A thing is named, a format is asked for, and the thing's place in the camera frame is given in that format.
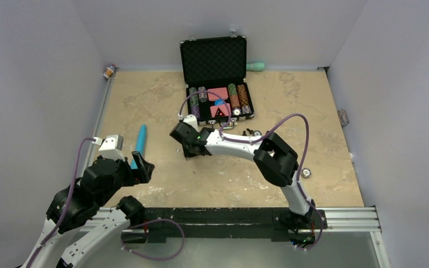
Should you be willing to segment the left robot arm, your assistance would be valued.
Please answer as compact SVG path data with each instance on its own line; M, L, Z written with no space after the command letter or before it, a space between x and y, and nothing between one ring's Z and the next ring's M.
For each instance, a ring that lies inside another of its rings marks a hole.
M87 258L123 227L140 227L145 220L144 206L132 196L124 197L106 219L79 240L74 237L86 222L96 216L122 187L146 184L154 164L139 152L132 153L137 168L128 159L97 157L83 176L57 192L46 212L38 242L23 267L81 267Z

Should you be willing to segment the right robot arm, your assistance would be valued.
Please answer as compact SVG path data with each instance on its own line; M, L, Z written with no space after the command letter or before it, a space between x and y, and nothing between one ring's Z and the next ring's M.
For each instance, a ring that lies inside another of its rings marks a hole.
M197 130L180 121L170 137L181 144L185 158L227 155L252 161L263 178L279 187L284 194L292 222L305 227L313 220L312 198L306 193L300 179L298 154L275 132L255 137L221 134L212 128Z

